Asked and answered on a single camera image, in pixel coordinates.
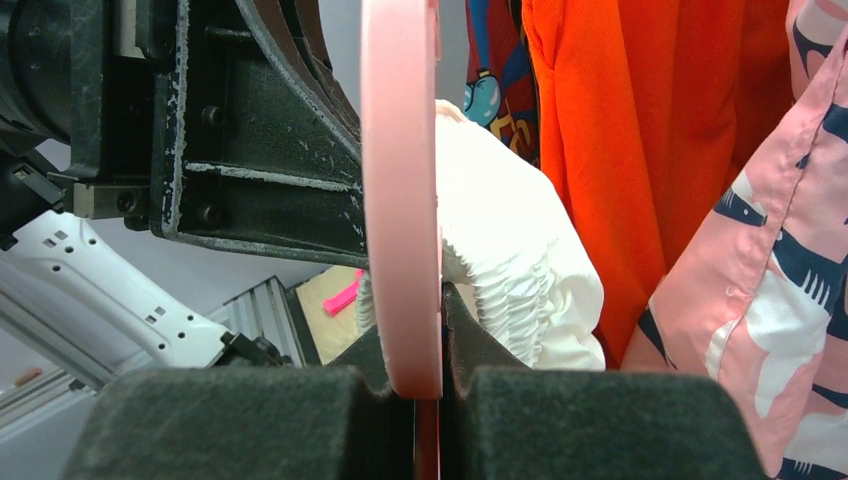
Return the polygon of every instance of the metal frame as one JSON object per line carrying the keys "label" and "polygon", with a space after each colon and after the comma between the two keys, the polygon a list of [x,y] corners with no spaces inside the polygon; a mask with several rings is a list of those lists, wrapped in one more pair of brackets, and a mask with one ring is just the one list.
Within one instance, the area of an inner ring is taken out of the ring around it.
{"label": "metal frame", "polygon": [[105,362],[86,352],[2,290],[0,329],[6,330],[94,391],[102,389],[115,376],[114,369]]}
{"label": "metal frame", "polygon": [[[225,302],[206,318],[251,338],[265,337],[282,355],[291,357],[295,367],[321,365],[309,326],[293,318],[297,310],[288,313],[285,299],[290,293],[293,290],[284,289],[277,277],[271,277]],[[155,366],[150,355],[140,351],[117,368],[110,368],[1,290],[0,329],[56,366],[27,385],[0,394],[0,437],[9,433],[8,428],[24,428],[14,425],[19,421],[38,421],[41,417],[31,415],[42,407],[66,401],[74,391],[95,395],[118,375]]]}

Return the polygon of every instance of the pink plastic hanger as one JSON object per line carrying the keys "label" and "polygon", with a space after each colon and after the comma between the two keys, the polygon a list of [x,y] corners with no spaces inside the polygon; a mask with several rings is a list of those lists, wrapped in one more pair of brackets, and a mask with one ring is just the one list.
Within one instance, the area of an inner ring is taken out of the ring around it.
{"label": "pink plastic hanger", "polygon": [[441,233],[436,221],[438,0],[362,2],[362,177],[389,383],[414,399],[416,478],[438,478]]}

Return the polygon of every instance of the orange shirt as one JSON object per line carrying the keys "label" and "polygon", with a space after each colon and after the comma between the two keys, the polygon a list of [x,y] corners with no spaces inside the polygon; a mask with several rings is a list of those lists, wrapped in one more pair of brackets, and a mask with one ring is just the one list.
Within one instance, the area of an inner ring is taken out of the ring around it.
{"label": "orange shirt", "polygon": [[604,284],[612,368],[660,278],[791,105],[787,8],[524,0],[541,168]]}

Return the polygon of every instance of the black machine part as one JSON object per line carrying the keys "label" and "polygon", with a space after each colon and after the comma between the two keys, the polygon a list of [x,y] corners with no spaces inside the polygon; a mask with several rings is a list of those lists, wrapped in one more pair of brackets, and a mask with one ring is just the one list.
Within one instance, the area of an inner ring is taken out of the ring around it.
{"label": "black machine part", "polygon": [[317,0],[9,0],[0,47],[0,149],[70,143],[65,211],[366,265],[359,119]]}
{"label": "black machine part", "polygon": [[15,157],[0,150],[0,250],[14,233],[50,209],[61,210],[62,191],[47,176],[56,169],[36,150]]}
{"label": "black machine part", "polygon": [[[709,379],[524,367],[444,297],[441,478],[766,478]],[[326,368],[145,371],[108,386],[66,480],[413,478],[413,402],[377,332]]]}
{"label": "black machine part", "polygon": [[268,339],[257,337],[250,340],[241,333],[227,333],[221,338],[225,345],[216,367],[282,367],[294,362],[288,355],[281,355]]}

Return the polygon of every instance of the white ruffled fabric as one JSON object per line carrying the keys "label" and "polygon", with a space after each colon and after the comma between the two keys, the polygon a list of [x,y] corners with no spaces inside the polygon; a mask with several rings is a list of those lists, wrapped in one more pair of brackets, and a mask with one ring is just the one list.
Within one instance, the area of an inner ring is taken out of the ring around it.
{"label": "white ruffled fabric", "polygon": [[[547,177],[437,100],[436,183],[442,277],[473,286],[483,328],[530,367],[603,370],[603,287]],[[367,272],[356,319],[375,324]]]}

